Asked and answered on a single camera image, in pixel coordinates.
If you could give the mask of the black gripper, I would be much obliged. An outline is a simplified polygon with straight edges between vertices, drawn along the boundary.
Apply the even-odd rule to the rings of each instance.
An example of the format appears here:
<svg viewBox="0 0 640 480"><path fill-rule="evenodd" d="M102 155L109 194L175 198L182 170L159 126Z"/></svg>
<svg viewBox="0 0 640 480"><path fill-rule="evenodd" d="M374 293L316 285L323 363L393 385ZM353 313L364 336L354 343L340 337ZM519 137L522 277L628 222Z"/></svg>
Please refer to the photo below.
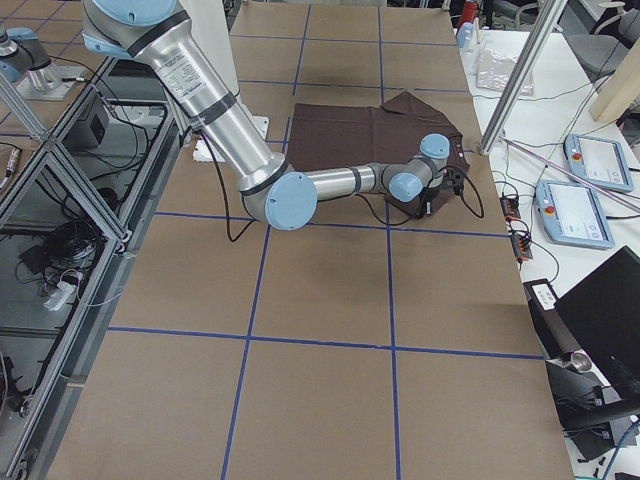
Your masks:
<svg viewBox="0 0 640 480"><path fill-rule="evenodd" d="M452 190L453 192L463 192L466 173L456 166L447 166L444 169L441 182L442 190Z"/></svg>

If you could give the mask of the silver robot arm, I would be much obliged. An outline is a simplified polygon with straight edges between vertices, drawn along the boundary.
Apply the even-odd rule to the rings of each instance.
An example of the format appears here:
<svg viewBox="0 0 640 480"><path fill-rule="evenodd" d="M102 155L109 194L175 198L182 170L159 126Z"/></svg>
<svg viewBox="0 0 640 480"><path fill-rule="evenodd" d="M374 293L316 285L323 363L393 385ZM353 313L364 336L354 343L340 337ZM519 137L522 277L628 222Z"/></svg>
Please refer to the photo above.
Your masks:
<svg viewBox="0 0 640 480"><path fill-rule="evenodd" d="M212 153L237 175L246 212L256 221L290 231L305 226L318 203L389 194L408 203L453 185L458 170L451 146L429 134L405 164L368 163L302 173L272 151L248 110L192 37L192 20L178 1L85 1L87 49L149 66Z"/></svg>

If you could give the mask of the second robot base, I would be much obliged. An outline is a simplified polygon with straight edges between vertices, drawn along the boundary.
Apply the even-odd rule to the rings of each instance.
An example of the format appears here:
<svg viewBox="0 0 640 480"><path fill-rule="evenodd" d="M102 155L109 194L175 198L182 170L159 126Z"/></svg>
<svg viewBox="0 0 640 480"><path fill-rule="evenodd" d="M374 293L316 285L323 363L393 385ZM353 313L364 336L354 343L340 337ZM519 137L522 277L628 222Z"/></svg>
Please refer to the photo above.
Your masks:
<svg viewBox="0 0 640 480"><path fill-rule="evenodd" d="M62 101L72 88L63 80L63 68L27 27L1 25L1 73L28 100Z"/></svg>

